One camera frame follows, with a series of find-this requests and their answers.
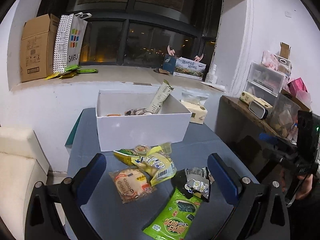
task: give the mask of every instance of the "blue gripper pad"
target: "blue gripper pad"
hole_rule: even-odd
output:
[[[236,206],[242,190],[238,174],[234,169],[227,167],[217,153],[209,155],[207,164],[226,202]]]
[[[76,192],[76,203],[79,207],[87,204],[106,167],[106,157],[97,153],[89,164],[74,176],[73,189]]]

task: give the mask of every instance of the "white bottle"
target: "white bottle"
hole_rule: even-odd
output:
[[[207,76],[205,78],[206,83],[215,84],[217,82],[218,77],[215,75],[217,69],[217,65],[213,64],[209,68],[209,72],[207,73]]]

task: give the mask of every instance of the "windowsill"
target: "windowsill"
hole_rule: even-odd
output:
[[[79,82],[122,82],[122,83],[139,83],[151,84],[159,86],[164,79],[170,85],[185,88],[194,88],[207,90],[212,92],[223,93],[219,90],[201,84],[200,80],[191,78],[164,75],[153,71],[151,68],[130,67],[130,66],[83,66],[84,69],[98,69],[98,73],[79,74],[73,78],[68,79],[38,79],[29,82],[20,83],[14,86],[11,91],[19,91],[27,88],[34,88],[44,85],[79,83]]]

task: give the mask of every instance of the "box of tissues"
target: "box of tissues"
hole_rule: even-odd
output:
[[[188,109],[191,114],[190,122],[203,124],[207,116],[207,109],[204,108],[204,103],[208,99],[209,94],[192,91],[182,90],[181,103]]]

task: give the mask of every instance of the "cardboard box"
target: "cardboard box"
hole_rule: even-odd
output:
[[[21,82],[45,78],[53,73],[53,51],[59,18],[42,15],[26,22],[20,47]]]
[[[187,58],[177,58],[173,75],[202,80],[206,64]]]
[[[284,57],[286,59],[289,59],[290,56],[290,46],[288,44],[285,44],[283,42],[280,43],[280,57]]]
[[[102,152],[132,149],[138,144],[156,146],[183,140],[191,112],[172,95],[164,101],[159,114],[124,115],[131,109],[147,108],[158,88],[126,85],[121,90],[100,90],[96,118]]]

